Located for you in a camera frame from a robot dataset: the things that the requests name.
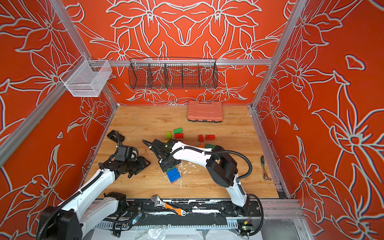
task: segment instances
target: white wire basket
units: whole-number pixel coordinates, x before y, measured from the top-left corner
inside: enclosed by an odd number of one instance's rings
[[[111,74],[108,61],[105,61],[99,71],[93,71],[88,62],[83,60],[63,83],[74,97],[98,97]]]

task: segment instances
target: metal rail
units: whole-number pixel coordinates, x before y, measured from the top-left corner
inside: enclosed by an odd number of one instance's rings
[[[101,67],[103,66],[106,60],[89,60],[88,63],[93,67]],[[124,67],[129,66],[131,64],[130,61],[123,60],[108,60],[111,67]],[[132,61],[132,63],[161,63],[161,64],[169,64],[169,63],[202,63],[207,62],[207,59],[190,59],[190,60],[137,60]],[[217,66],[244,66],[244,65],[271,65],[272,59],[217,59]]]

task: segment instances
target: blue block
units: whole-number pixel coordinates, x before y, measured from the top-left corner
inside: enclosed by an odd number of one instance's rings
[[[167,172],[167,176],[171,183],[174,183],[175,181],[181,178],[179,171],[175,167]]]

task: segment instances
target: orange wrench handle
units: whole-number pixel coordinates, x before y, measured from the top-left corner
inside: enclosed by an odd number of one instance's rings
[[[186,214],[186,212],[185,212],[184,210],[174,208],[174,207],[168,205],[167,203],[165,203],[164,208],[169,209],[169,210],[175,212],[176,214],[178,214],[178,215],[180,215],[180,216],[185,216],[185,214]]]

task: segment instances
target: red block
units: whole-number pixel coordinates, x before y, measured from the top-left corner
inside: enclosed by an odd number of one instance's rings
[[[203,142],[204,141],[204,136],[201,134],[201,135],[198,135],[199,137],[199,142]]]
[[[206,136],[205,136],[205,139],[206,139],[206,140],[215,140],[216,137],[215,137],[215,135],[206,135]]]
[[[175,133],[175,138],[184,138],[184,133]]]

